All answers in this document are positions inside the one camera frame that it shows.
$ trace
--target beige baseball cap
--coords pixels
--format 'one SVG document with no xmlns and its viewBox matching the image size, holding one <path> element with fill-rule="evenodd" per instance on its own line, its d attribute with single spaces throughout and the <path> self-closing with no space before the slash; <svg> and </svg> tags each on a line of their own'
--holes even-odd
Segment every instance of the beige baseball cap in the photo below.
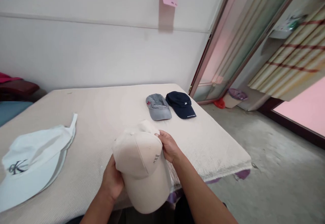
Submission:
<svg viewBox="0 0 325 224">
<path fill-rule="evenodd" d="M 116 169 L 122 173 L 128 196 L 142 214 L 159 209 L 170 194 L 171 180 L 159 134 L 144 120 L 126 129 L 113 146 Z"/>
</svg>

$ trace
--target ck logo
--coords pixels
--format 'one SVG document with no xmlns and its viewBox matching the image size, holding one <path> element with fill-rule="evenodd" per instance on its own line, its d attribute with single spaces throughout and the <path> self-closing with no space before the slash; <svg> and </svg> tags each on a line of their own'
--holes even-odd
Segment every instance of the ck logo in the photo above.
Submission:
<svg viewBox="0 0 325 224">
<path fill-rule="evenodd" d="M 12 165 L 10 166 L 10 168 L 9 168 L 9 172 L 10 172 L 10 173 L 13 172 L 13 175 L 16 175 L 17 173 L 21 173 L 21 172 L 26 171 L 26 170 L 22 170 L 22 169 L 19 168 L 19 167 L 23 167 L 23 166 L 25 166 L 25 165 L 22 165 L 22 166 L 21 166 L 21 164 L 24 163 L 25 161 L 26 161 L 26 160 L 24 160 L 24 161 L 17 161 L 16 164 L 12 164 Z"/>
</svg>

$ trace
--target gray baseball cap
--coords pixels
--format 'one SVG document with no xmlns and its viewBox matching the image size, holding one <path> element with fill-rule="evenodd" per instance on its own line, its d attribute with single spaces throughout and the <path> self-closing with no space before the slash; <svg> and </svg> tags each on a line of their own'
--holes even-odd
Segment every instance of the gray baseball cap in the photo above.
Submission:
<svg viewBox="0 0 325 224">
<path fill-rule="evenodd" d="M 161 94 L 149 95 L 146 99 L 146 104 L 154 121 L 172 118 L 169 105 Z"/>
</svg>

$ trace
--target white bucket hat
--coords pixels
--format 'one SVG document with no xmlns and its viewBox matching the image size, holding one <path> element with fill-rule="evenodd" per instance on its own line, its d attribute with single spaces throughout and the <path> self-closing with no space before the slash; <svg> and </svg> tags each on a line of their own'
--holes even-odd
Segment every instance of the white bucket hat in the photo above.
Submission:
<svg viewBox="0 0 325 224">
<path fill-rule="evenodd" d="M 122 173 L 134 208 L 143 214 L 160 208 L 170 194 L 171 179 L 159 131 L 144 120 L 124 131 L 113 146 L 116 169 Z"/>
<path fill-rule="evenodd" d="M 15 139 L 2 158 L 6 177 L 0 184 L 0 212 L 47 188 L 58 176 L 75 135 L 77 114 L 69 128 L 59 125 Z"/>
</svg>

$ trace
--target cap brim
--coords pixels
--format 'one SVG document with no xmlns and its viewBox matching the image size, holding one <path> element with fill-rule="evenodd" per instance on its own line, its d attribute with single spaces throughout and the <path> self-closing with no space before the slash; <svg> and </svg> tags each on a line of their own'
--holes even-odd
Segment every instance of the cap brim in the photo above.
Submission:
<svg viewBox="0 0 325 224">
<path fill-rule="evenodd" d="M 173 107 L 176 115 L 181 119 L 190 119 L 196 117 L 196 114 L 192 108 L 192 106 L 188 106 L 186 108 Z"/>
<path fill-rule="evenodd" d="M 59 157 L 59 160 L 58 160 L 58 164 L 57 164 L 57 166 L 56 166 L 56 168 L 54 170 L 54 173 L 53 173 L 51 179 L 49 180 L 49 182 L 47 183 L 47 185 L 41 191 L 43 191 L 49 185 L 51 185 L 54 182 L 54 180 L 58 177 L 58 175 L 59 175 L 59 173 L 60 173 L 60 171 L 61 171 L 61 169 L 63 167 L 64 161 L 65 161 L 65 157 L 67 155 L 67 150 L 70 147 L 70 145 L 72 144 L 72 141 L 74 139 L 74 136 L 75 136 L 75 127 L 73 128 L 73 131 L 72 131 L 72 138 L 70 139 L 70 141 L 68 142 L 68 144 L 61 150 L 60 157 Z"/>
<path fill-rule="evenodd" d="M 169 108 L 166 109 L 149 109 L 151 119 L 154 121 L 166 120 L 172 118 Z"/>
<path fill-rule="evenodd" d="M 13 179 L 6 176 L 0 185 L 0 212 L 19 205 L 33 197 L 50 181 L 60 157 L 58 152 L 37 170 L 26 172 L 24 176 Z"/>
<path fill-rule="evenodd" d="M 122 173 L 131 203 L 142 214 L 149 214 L 159 209 L 170 194 L 171 180 L 163 152 L 156 164 L 158 165 L 154 173 L 143 179 L 136 179 Z"/>
</svg>

